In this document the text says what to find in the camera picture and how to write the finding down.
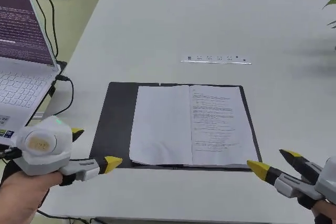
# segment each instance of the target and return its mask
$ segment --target power strip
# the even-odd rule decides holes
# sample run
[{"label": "power strip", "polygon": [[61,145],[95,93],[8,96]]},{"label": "power strip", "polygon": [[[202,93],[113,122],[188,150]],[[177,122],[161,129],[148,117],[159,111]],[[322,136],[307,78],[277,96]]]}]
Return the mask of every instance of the power strip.
[{"label": "power strip", "polygon": [[251,64],[245,57],[241,56],[184,56],[181,62],[189,63],[220,63],[220,64]]}]

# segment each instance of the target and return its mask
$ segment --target white laptop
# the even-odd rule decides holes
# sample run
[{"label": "white laptop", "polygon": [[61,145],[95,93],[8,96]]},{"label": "white laptop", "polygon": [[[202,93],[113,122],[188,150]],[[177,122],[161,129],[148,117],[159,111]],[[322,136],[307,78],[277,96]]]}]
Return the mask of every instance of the white laptop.
[{"label": "white laptop", "polygon": [[0,0],[0,144],[15,145],[59,73],[32,0]]}]

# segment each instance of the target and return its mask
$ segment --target white paper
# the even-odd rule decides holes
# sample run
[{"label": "white paper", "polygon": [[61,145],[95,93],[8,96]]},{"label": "white paper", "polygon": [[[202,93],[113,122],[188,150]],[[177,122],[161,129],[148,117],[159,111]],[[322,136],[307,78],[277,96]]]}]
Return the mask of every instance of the white paper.
[{"label": "white paper", "polygon": [[130,144],[134,162],[192,164],[189,86],[139,87]]},{"label": "white paper", "polygon": [[258,160],[239,87],[191,86],[194,165]]}]

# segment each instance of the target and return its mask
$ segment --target table surface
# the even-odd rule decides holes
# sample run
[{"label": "table surface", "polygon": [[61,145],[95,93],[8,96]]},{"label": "table surface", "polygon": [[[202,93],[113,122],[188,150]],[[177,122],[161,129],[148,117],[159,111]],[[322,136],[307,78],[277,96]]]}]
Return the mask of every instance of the table surface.
[{"label": "table surface", "polygon": [[[278,150],[323,165],[336,150],[336,31],[328,0],[100,0],[66,68],[75,83],[60,118],[86,131],[88,157],[111,81],[244,87],[265,163],[297,175]],[[185,55],[239,55],[252,65],[181,63]],[[70,100],[60,83],[46,114]],[[52,215],[311,223],[312,214],[253,173],[116,169],[53,188]]]}]

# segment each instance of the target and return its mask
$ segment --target hand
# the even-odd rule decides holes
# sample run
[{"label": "hand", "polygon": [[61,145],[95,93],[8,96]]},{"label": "hand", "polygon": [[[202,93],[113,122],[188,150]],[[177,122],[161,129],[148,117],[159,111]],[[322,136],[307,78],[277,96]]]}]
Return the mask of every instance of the hand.
[{"label": "hand", "polygon": [[0,224],[30,223],[49,188],[62,183],[59,172],[27,176],[17,172],[0,188]]},{"label": "hand", "polygon": [[315,217],[319,214],[323,214],[330,218],[333,224],[336,224],[336,206],[334,204],[320,200],[314,205],[312,212]]}]

